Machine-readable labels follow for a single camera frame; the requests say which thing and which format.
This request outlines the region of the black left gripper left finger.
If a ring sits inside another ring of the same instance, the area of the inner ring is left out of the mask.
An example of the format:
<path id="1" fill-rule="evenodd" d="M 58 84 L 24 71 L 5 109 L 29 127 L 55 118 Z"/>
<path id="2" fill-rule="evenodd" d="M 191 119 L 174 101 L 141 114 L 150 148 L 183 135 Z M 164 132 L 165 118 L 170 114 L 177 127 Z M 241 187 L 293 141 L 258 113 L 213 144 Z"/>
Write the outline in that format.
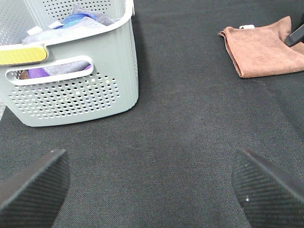
<path id="1" fill-rule="evenodd" d="M 68 153 L 56 149 L 0 185 L 2 228 L 51 228 L 70 185 Z"/>

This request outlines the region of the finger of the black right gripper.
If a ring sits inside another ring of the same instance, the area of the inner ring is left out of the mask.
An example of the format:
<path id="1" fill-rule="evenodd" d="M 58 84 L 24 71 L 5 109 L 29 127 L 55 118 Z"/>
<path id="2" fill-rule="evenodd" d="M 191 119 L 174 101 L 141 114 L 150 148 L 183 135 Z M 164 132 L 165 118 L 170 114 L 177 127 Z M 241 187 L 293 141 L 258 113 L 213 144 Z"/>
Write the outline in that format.
<path id="1" fill-rule="evenodd" d="M 292 47 L 299 42 L 303 42 L 304 40 L 304 15 L 302 14 L 301 20 L 299 25 L 296 27 L 296 29 L 290 33 L 286 39 L 284 40 L 284 43 L 288 47 Z"/>

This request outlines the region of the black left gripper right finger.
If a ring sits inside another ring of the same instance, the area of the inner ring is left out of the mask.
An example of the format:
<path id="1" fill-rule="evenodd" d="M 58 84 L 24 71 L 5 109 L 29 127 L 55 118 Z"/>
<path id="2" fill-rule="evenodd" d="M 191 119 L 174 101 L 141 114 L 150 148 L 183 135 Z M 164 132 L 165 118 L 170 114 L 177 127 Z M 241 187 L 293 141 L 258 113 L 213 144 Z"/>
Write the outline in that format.
<path id="1" fill-rule="evenodd" d="M 248 149 L 235 154 L 231 181 L 253 228 L 302 228 L 304 183 Z"/>

